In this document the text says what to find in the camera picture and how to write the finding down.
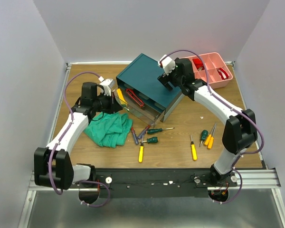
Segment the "metal floor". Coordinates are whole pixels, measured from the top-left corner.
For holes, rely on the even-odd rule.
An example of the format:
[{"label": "metal floor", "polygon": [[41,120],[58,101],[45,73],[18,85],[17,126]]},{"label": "metal floor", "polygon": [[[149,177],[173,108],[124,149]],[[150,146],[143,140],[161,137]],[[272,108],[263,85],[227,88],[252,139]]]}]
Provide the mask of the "metal floor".
[{"label": "metal floor", "polygon": [[[237,190],[231,190],[231,196]],[[38,191],[29,228],[281,228],[271,189],[242,190],[231,203],[205,198],[112,199],[80,205],[77,191]]]}]

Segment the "black base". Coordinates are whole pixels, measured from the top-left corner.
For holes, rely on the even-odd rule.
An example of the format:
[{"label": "black base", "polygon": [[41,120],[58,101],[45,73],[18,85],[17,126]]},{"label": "black base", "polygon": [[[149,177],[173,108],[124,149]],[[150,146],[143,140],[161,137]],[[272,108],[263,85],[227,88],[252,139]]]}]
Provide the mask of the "black base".
[{"label": "black base", "polygon": [[[96,169],[96,181],[105,183],[106,177],[112,177],[112,183],[107,185],[111,198],[207,198],[207,187],[226,187],[227,183],[230,187],[237,186],[230,180],[233,174],[219,185],[210,182],[209,174],[209,169]],[[100,198],[107,197],[103,186],[100,186],[99,193]],[[89,193],[84,191],[80,195],[88,196]],[[91,197],[93,199],[90,202],[96,199],[95,193]]]}]

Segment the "green towel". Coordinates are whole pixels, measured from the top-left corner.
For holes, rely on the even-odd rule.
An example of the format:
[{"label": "green towel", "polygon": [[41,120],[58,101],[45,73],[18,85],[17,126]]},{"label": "green towel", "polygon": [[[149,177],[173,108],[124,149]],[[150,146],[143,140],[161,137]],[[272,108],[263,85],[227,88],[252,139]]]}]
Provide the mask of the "green towel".
[{"label": "green towel", "polygon": [[128,114],[99,114],[94,121],[85,128],[84,133],[97,145],[115,148],[116,145],[123,146],[131,129],[133,120]]}]

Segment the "yellow handle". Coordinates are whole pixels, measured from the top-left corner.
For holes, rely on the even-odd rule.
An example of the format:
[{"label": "yellow handle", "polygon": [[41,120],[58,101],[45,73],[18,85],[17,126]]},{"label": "yellow handle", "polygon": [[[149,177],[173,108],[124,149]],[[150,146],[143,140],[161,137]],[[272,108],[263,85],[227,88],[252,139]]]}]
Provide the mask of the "yellow handle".
[{"label": "yellow handle", "polygon": [[205,146],[208,146],[208,143],[209,143],[211,137],[212,137],[211,134],[209,134],[207,139],[205,140],[205,143],[204,143]]},{"label": "yellow handle", "polygon": [[208,144],[208,146],[207,146],[208,149],[211,149],[211,148],[212,148],[213,140],[214,140],[214,138],[211,137],[211,139],[210,139],[210,141],[209,141],[209,144]]},{"label": "yellow handle", "polygon": [[139,149],[139,157],[138,157],[138,162],[142,163],[142,161],[143,161],[143,146],[141,146]]},{"label": "yellow handle", "polygon": [[194,144],[191,145],[191,151],[192,151],[193,160],[196,161],[198,159],[198,156],[196,154],[196,150],[195,150]]}]

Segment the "wooden table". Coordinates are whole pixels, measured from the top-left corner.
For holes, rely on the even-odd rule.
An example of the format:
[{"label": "wooden table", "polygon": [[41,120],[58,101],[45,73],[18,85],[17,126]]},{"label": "wooden table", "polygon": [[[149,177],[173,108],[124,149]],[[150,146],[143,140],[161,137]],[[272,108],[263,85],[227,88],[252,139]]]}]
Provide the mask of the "wooden table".
[{"label": "wooden table", "polygon": [[[104,78],[115,78],[125,67],[126,65],[72,65],[69,79],[82,71],[94,71]],[[75,79],[67,88],[66,96],[71,106],[81,94],[82,83],[89,81],[99,83],[96,76],[84,74]],[[235,78],[226,87],[216,89],[216,92],[234,105],[244,108]],[[65,124],[68,114],[68,109],[63,102],[55,128],[55,136]],[[139,134],[146,124],[131,114],[129,117],[133,119],[133,127]],[[208,150],[205,146],[199,147],[200,133],[204,129],[210,131],[215,122],[217,122],[217,127],[212,149]],[[175,129],[152,135],[158,136],[159,142],[157,144],[145,143],[142,163],[138,162],[139,146],[134,144],[131,132],[128,134],[125,145],[115,149],[99,147],[82,133],[71,152],[71,161],[73,164],[92,164],[97,168],[209,168],[218,159],[223,149],[221,138],[224,125],[208,109],[191,101],[188,97],[184,97],[165,123],[160,122],[157,127],[175,127]],[[192,160],[190,134],[197,145],[197,161]],[[256,150],[255,145],[248,151],[254,150]],[[237,168],[261,167],[258,154],[246,155],[237,163]]]}]

